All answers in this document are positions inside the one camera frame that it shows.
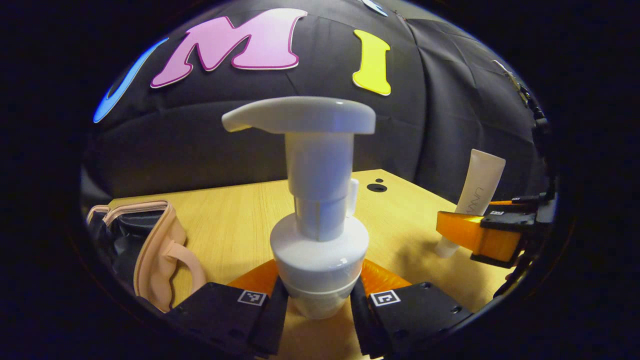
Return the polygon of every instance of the pink handle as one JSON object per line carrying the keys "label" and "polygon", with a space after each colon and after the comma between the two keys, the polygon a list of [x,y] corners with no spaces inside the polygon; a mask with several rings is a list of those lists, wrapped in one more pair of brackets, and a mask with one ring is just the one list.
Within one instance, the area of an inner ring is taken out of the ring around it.
{"label": "pink handle", "polygon": [[184,246],[176,243],[175,241],[171,241],[169,246],[167,246],[164,251],[165,256],[170,256],[171,258],[175,258],[185,263],[191,272],[191,293],[198,291],[204,284],[207,283],[207,280],[204,275],[204,269],[200,264],[200,261],[192,253],[191,250],[185,248]]}

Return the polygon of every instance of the table surface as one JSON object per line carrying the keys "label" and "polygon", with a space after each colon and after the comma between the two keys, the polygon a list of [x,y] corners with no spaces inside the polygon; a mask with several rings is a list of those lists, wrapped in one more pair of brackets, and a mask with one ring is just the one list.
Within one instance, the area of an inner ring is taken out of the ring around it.
{"label": "table surface", "polygon": [[[360,181],[355,216],[369,231],[366,258],[415,284],[430,281],[473,312],[489,302],[511,270],[469,259],[460,248],[449,259],[433,249],[438,211],[456,205],[384,170],[354,172]],[[382,179],[385,192],[367,189]],[[109,206],[168,200],[187,234],[185,246],[205,269],[207,280],[227,284],[273,258],[273,226],[294,211],[287,181],[114,199]],[[172,279],[173,306],[191,290],[186,266]],[[307,320],[289,302],[278,356],[273,359],[368,359],[360,353],[351,306],[326,320]]]}

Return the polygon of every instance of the pink letter m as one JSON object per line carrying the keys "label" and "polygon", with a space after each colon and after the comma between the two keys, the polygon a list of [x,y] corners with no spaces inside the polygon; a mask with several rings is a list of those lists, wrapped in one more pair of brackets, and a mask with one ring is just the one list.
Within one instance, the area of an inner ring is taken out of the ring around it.
{"label": "pink letter m", "polygon": [[151,87],[160,88],[189,75],[193,65],[187,61],[194,47],[198,48],[202,67],[206,71],[212,71],[246,38],[249,40],[244,50],[231,61],[234,67],[247,70],[295,67],[298,57],[291,51],[293,28],[298,19],[306,15],[304,10],[271,9],[239,28],[234,28],[226,16],[196,25],[187,30],[187,36],[173,52],[164,69],[151,81]]}

